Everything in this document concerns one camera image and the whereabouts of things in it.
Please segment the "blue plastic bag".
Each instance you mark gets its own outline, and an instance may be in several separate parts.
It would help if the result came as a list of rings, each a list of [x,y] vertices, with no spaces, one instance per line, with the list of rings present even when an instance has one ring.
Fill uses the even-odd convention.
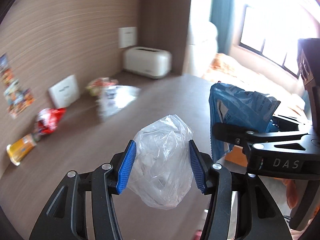
[[[279,105],[280,101],[268,94],[218,82],[210,88],[210,128],[223,123],[260,133],[273,132],[276,129],[271,127],[271,119]]]

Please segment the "clear plastic bag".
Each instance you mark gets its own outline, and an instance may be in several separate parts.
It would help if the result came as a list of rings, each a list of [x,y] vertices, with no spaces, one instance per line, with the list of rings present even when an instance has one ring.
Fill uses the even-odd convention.
[[[170,210],[189,192],[192,137],[193,131],[176,114],[149,124],[135,135],[136,157],[127,186],[147,206]]]

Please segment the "red white snack wrapper pile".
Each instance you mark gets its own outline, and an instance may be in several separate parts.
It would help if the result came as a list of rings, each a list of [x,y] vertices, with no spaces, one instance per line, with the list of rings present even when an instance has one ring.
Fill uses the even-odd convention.
[[[92,80],[87,86],[86,89],[91,96],[99,96],[104,88],[109,86],[116,86],[118,80],[111,79],[109,77],[99,77]]]

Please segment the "bed with orange cover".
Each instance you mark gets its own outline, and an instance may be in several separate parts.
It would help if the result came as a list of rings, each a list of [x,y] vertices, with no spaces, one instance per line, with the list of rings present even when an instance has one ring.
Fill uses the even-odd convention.
[[[242,66],[234,58],[225,54],[217,53],[215,55],[202,78],[212,84],[218,82],[226,83],[245,91],[268,94],[276,98],[280,101],[280,105],[273,115],[308,119],[304,111],[306,104],[300,96],[289,93],[285,88],[269,80],[264,75]],[[271,127],[275,128],[276,132],[294,131],[298,128],[298,125],[278,126],[272,119],[271,121]]]

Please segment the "yellow snack bag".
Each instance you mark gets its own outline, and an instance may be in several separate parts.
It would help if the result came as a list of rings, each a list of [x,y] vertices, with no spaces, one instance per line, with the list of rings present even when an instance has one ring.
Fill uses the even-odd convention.
[[[10,161],[19,166],[21,160],[36,146],[36,141],[33,138],[33,135],[29,133],[25,135],[20,140],[16,141],[12,145],[7,146],[7,154]]]

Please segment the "beige padded headboard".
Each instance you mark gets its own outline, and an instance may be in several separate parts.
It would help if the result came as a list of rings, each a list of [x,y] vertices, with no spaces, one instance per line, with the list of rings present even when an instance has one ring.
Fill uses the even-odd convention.
[[[210,21],[189,24],[185,71],[202,77],[217,54],[217,28]]]

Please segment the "white tissue box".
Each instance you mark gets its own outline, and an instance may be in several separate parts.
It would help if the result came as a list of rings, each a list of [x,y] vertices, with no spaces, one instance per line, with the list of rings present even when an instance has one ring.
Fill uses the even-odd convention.
[[[152,79],[161,79],[171,71],[171,58],[171,53],[166,50],[133,47],[124,53],[124,69]]]

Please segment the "red snack bag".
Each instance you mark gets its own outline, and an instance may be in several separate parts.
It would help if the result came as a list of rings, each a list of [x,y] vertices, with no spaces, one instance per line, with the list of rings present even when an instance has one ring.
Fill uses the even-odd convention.
[[[34,132],[40,136],[52,134],[65,113],[66,108],[45,108],[39,111],[35,119]]]

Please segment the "dark framed window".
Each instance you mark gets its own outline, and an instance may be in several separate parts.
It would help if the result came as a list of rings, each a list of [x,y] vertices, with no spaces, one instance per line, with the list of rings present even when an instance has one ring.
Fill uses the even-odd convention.
[[[278,20],[249,5],[245,6],[239,45],[299,78],[298,38]]]

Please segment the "white clear wrapper on desk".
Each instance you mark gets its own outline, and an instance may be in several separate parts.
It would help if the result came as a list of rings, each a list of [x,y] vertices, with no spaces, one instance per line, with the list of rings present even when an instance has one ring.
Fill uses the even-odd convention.
[[[134,86],[114,85],[103,88],[96,100],[97,114],[101,121],[117,114],[135,101],[140,88]]]

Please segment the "teal left curtain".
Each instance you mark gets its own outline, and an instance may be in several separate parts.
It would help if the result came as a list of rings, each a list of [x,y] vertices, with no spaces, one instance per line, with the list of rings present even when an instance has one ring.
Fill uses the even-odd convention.
[[[228,55],[233,35],[234,0],[212,0],[210,22],[217,28],[218,52]]]

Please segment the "white wall socket near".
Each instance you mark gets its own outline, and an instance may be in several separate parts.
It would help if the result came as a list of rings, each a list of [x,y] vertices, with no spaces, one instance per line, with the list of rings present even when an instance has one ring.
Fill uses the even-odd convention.
[[[55,108],[66,108],[80,98],[75,75],[70,75],[48,89]]]

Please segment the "white wall socket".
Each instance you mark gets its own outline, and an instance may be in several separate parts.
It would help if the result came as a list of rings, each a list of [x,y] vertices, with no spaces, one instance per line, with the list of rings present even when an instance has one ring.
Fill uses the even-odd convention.
[[[119,48],[127,48],[137,45],[137,28],[136,27],[125,27],[119,28]]]
[[[80,98],[75,75],[70,75],[48,89],[55,108],[66,108]]]

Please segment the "white wall socket far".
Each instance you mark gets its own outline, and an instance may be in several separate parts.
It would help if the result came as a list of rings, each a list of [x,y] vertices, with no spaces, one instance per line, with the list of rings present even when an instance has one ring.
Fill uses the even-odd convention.
[[[137,28],[136,27],[125,27],[119,28],[119,48],[127,48],[137,45]]]

